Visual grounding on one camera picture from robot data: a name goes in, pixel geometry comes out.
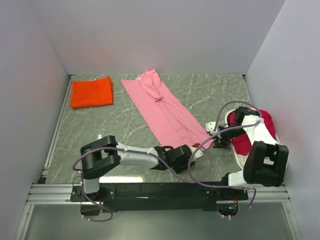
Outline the pink t-shirt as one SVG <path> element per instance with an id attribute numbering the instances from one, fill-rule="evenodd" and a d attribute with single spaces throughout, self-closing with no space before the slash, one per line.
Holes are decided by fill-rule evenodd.
<path id="1" fill-rule="evenodd" d="M 171 93 L 153 69 L 135 80 L 121 81 L 125 91 L 162 146 L 201 144 L 209 135 Z"/>

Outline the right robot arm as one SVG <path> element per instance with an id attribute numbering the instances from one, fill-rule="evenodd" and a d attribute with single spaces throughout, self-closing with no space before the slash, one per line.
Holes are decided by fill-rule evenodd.
<path id="1" fill-rule="evenodd" d="M 280 187 L 288 164 L 289 149 L 280 144 L 271 115 L 240 106 L 225 115 L 225 123 L 206 125 L 214 148 L 232 147 L 240 171 L 227 174 L 228 185 Z"/>

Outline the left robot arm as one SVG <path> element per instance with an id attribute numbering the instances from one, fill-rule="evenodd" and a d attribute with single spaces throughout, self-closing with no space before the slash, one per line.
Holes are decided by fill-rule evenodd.
<path id="1" fill-rule="evenodd" d="M 192 148 L 187 145 L 139 148 L 122 144 L 115 136 L 108 135 L 82 146 L 81 168 L 76 168 L 77 163 L 74 163 L 72 169 L 80 172 L 81 194 L 93 200 L 101 194 L 100 177 L 117 166 L 138 166 L 157 171 L 171 169 L 178 175 L 188 169 L 192 153 Z"/>

